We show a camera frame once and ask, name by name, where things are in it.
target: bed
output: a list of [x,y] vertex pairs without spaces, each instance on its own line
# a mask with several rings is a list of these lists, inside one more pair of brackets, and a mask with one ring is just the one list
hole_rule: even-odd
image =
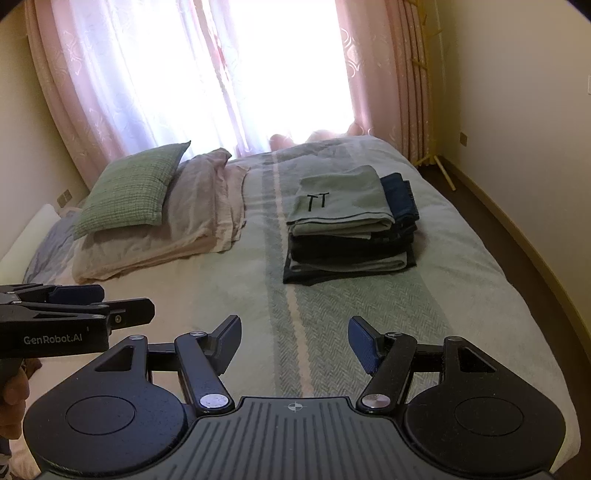
[[[389,144],[353,137],[304,144],[237,160],[250,168],[244,184],[242,239],[222,254],[175,260],[102,283],[109,300],[149,297],[156,317],[137,331],[114,332],[111,345],[133,333],[171,342],[192,330],[213,330],[229,314],[243,322],[242,345],[223,376],[234,399],[243,395],[356,398],[367,383],[348,347],[347,323],[361,315],[378,330],[398,330],[421,343],[460,335],[513,370],[560,408],[567,424],[554,464],[576,455],[579,425],[563,375],[518,292],[456,209]],[[400,172],[420,211],[417,267],[380,277],[334,280],[312,287],[284,285],[285,217],[299,178],[372,165],[380,176]],[[70,213],[40,247],[25,281],[73,283],[75,243]],[[43,360],[31,379],[39,398],[94,356]],[[428,385],[428,375],[414,388]],[[181,395],[176,376],[155,381]],[[36,473],[24,441],[12,444],[13,469]]]

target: wall outlet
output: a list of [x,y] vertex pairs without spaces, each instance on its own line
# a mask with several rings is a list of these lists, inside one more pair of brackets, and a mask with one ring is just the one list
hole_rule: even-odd
[[60,206],[60,208],[64,208],[66,206],[67,200],[66,197],[64,197],[64,194],[62,193],[58,198],[57,198],[57,204]]
[[70,200],[72,200],[72,194],[70,193],[70,190],[66,190],[57,198],[57,204],[60,208],[64,208]]

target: baseboard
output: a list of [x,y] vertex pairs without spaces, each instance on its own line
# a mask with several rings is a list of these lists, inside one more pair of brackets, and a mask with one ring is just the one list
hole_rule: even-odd
[[496,217],[501,225],[509,232],[515,242],[521,247],[525,254],[529,257],[534,267],[538,270],[558,302],[564,310],[564,313],[568,317],[571,325],[579,340],[589,361],[591,362],[591,332],[587,329],[583,318],[579,314],[578,310],[570,300],[569,295],[564,290],[548,264],[536,251],[530,241],[524,236],[524,234],[517,228],[517,225],[501,210],[501,208],[476,184],[470,179],[464,172],[462,172],[453,163],[443,157],[439,157],[445,167],[451,171],[482,203],[483,205]]

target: wall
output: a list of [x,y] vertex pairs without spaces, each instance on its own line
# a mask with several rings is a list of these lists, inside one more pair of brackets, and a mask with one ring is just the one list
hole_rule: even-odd
[[566,0],[429,0],[428,14],[443,28],[438,152],[517,225],[591,332],[591,23]]
[[0,257],[37,210],[69,189],[88,194],[53,123],[33,66],[21,4],[0,21]]

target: pink curtain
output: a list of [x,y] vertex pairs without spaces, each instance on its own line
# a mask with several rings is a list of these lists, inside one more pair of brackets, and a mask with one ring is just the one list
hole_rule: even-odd
[[[60,2],[53,5],[60,9]],[[105,121],[67,12],[60,12],[57,23],[52,2],[25,3],[29,44],[47,105],[82,179],[92,187],[107,163],[124,152]]]
[[404,0],[336,0],[355,120],[411,162],[428,152],[428,78],[418,9]]
[[364,134],[412,162],[427,154],[409,2],[27,0],[26,14],[41,87],[90,188],[113,160],[187,140],[188,158]]

